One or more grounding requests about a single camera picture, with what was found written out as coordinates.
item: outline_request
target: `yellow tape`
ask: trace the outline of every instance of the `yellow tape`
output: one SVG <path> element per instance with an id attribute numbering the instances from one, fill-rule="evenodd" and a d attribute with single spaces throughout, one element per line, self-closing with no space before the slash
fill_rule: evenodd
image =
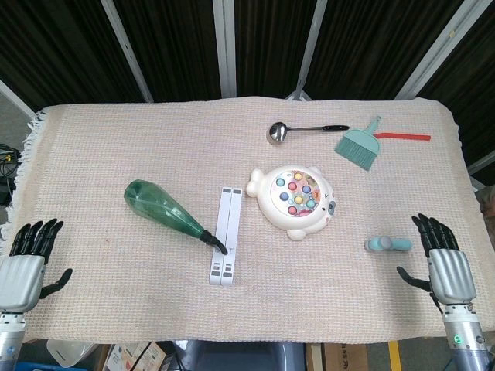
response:
<path id="1" fill-rule="evenodd" d="M 388 353 L 390 355 L 391 371 L 402 371 L 399 344 L 397 342 L 388 342 Z"/>

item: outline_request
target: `teal dust brush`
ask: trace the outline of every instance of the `teal dust brush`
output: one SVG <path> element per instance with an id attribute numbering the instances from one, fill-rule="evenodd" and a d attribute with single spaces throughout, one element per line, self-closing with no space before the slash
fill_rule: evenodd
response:
<path id="1" fill-rule="evenodd" d="M 189 234 L 208 245 L 218 247 L 222 254 L 227 255 L 225 246 L 155 183 L 135 180 L 125 189 L 124 199 L 139 216 Z"/>
<path id="2" fill-rule="evenodd" d="M 380 151 L 380 144 L 373 136 L 380 119 L 380 116 L 377 116 L 366 130 L 353 129 L 348 131 L 335 147 L 335 152 L 364 170 L 370 170 Z"/>

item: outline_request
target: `white seal-shaped toy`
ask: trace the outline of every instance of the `white seal-shaped toy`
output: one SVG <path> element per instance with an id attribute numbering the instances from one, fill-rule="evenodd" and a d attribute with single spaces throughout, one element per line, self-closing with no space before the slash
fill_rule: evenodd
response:
<path id="1" fill-rule="evenodd" d="M 282 166 L 266 175 L 256 168 L 246 192 L 258 198 L 266 219 L 296 241 L 321 230 L 335 211 L 333 189 L 314 167 Z"/>

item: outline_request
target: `robotic arm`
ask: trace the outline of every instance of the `robotic arm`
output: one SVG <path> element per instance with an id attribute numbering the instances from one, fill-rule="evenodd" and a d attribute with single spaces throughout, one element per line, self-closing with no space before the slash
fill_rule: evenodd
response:
<path id="1" fill-rule="evenodd" d="M 57 292 L 69 281 L 72 269 L 42 288 L 46 265 L 63 222 L 26 224 L 17 233 L 8 257 L 0 265 L 0 371 L 13 371 L 24 338 L 24 314 L 39 299 Z"/>
<path id="2" fill-rule="evenodd" d="M 473 276 L 466 255 L 459 251 L 450 228 L 422 214 L 413 216 L 428 261 L 429 281 L 411 277 L 397 267 L 401 278 L 428 292 L 442 313 L 449 347 L 459 371 L 489 371 L 489 353 L 471 301 L 476 297 Z"/>

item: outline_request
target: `black curtain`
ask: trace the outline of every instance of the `black curtain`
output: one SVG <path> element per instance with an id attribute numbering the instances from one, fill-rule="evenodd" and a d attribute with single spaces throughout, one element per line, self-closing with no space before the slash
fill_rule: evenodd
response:
<path id="1" fill-rule="evenodd" d="M 316 0 L 236 0 L 237 95 L 285 98 L 297 84 Z"/>
<path id="2" fill-rule="evenodd" d="M 305 92 L 392 100 L 462 0 L 329 0 Z"/>
<path id="3" fill-rule="evenodd" d="M 114 3 L 155 102 L 221 98 L 211 1 Z"/>
<path id="4" fill-rule="evenodd" d="M 494 2 L 450 53 L 419 96 L 439 100 L 451 110 L 459 125 L 467 165 L 495 150 Z M 474 177 L 494 184 L 494 170 L 493 166 L 486 168 Z"/>
<path id="5" fill-rule="evenodd" d="M 0 6 L 0 79 L 34 111 L 142 101 L 99 0 L 2 0 Z"/>

